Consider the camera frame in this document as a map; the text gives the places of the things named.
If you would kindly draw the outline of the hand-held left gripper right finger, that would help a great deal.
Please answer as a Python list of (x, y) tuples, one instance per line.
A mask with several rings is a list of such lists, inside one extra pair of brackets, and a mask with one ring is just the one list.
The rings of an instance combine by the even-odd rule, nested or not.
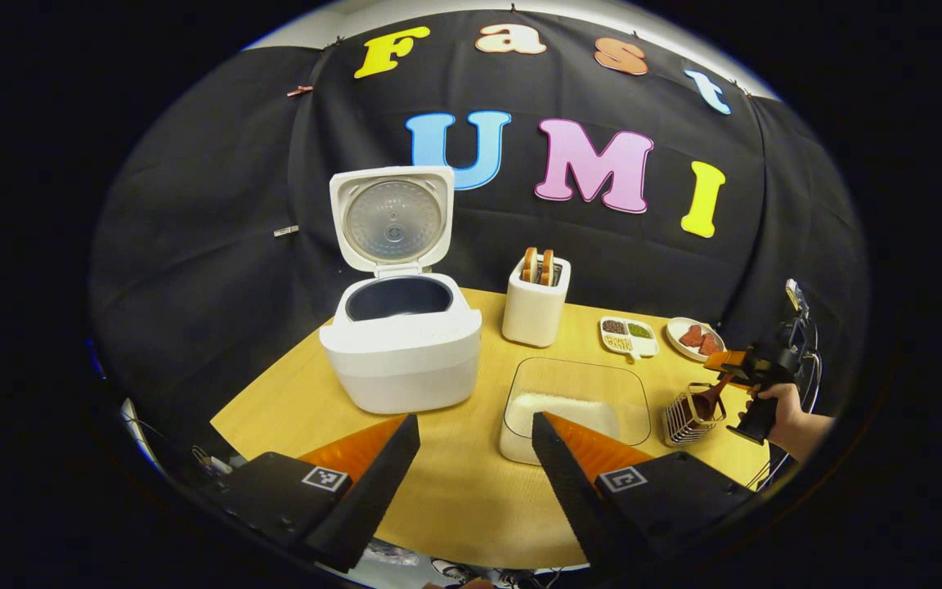
[(653, 457), (552, 411), (533, 414), (532, 445), (598, 573), (678, 558), (755, 502), (690, 452)]

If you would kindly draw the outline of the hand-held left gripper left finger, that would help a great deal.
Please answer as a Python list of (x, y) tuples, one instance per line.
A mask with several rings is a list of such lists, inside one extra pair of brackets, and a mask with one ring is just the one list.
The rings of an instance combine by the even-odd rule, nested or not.
[(373, 541), (419, 447), (418, 417), (400, 415), (299, 457), (262, 452), (198, 493), (287, 555), (346, 573)]

